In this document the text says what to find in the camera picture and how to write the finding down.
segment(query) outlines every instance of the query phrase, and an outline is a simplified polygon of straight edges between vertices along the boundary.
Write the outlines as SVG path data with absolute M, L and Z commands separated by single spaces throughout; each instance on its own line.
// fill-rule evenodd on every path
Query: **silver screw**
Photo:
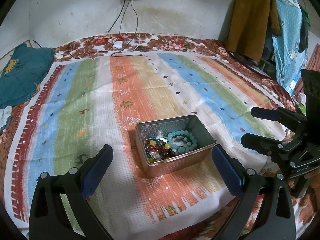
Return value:
M 70 170 L 69 170 L 69 173 L 70 174 L 76 174 L 78 172 L 78 169 L 77 168 L 71 168 Z
M 253 176 L 256 172 L 253 169 L 247 169 L 247 173 Z
M 41 178 L 41 179 L 44 179 L 44 178 L 46 178 L 47 176 L 48 176 L 48 173 L 47 173 L 47 172 L 43 172 L 43 173 L 40 174 L 40 178 Z
M 284 177 L 283 177 L 283 175 L 281 173 L 278 173 L 277 174 L 277 178 L 283 180 Z

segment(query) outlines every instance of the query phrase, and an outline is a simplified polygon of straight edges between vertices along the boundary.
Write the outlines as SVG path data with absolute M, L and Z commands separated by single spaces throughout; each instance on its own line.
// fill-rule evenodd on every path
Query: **rectangular tin container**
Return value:
M 157 137 L 166 140 L 169 133 L 177 130 L 191 132 L 198 141 L 198 149 L 170 159 L 150 163 L 147 159 L 142 139 L 145 137 Z M 136 125 L 136 143 L 143 170 L 147 178 L 153 178 L 199 163 L 211 151 L 214 139 L 198 117 L 191 114 L 138 123 Z

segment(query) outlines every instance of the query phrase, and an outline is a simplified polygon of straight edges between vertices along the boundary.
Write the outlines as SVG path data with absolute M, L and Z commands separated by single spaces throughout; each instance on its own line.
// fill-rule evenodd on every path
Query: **brown curtain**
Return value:
M 306 69 L 320 71 L 320 45 L 317 44 L 313 50 L 311 59 L 308 62 Z M 303 93 L 303 84 L 302 79 L 299 78 L 299 81 L 294 88 L 294 94 L 297 96 L 300 92 Z

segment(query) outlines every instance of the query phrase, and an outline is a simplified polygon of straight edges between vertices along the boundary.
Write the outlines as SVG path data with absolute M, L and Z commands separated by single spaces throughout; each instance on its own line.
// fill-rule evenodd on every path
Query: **bedspread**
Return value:
M 196 114 L 232 157 L 260 171 L 267 159 L 243 148 L 241 136 L 251 132 L 282 140 L 286 133 L 277 122 L 251 117 L 250 109 L 292 109 L 290 97 L 276 82 L 232 59 L 214 40 L 142 33 L 140 46 L 135 49 L 134 39 L 125 50 L 135 49 L 132 54 L 139 56 L 104 53 L 118 38 L 125 43 L 133 34 L 85 38 L 56 49 L 56 62 L 25 107 L 12 142 L 4 180 L 6 209 L 26 228 L 39 174 L 80 167 L 109 144 L 114 160 L 87 201 L 115 239 L 156 240 L 173 232 L 163 239 L 187 239 L 183 234 L 191 238 L 190 232 L 210 239 L 234 206 L 210 156 L 147 179 L 137 155 L 135 125 Z M 276 172 L 275 165 L 268 165 L 261 172 Z M 314 216 L 312 197 L 310 192 L 303 198 L 308 213 L 302 219 L 300 200 L 293 200 L 297 231 Z M 71 224 L 80 230 L 64 203 Z M 254 210 L 246 230 L 255 216 Z

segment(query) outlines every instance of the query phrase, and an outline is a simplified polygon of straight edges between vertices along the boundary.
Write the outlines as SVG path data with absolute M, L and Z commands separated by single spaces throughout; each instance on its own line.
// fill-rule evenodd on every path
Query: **light blue beaded bracelet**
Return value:
M 182 139 L 187 143 L 187 146 L 177 146 L 174 141 L 175 139 Z M 172 149 L 176 150 L 178 154 L 184 154 L 187 152 L 191 152 L 197 147 L 197 139 L 193 136 L 191 132 L 187 130 L 174 131 L 168 134 L 168 143 L 170 144 Z

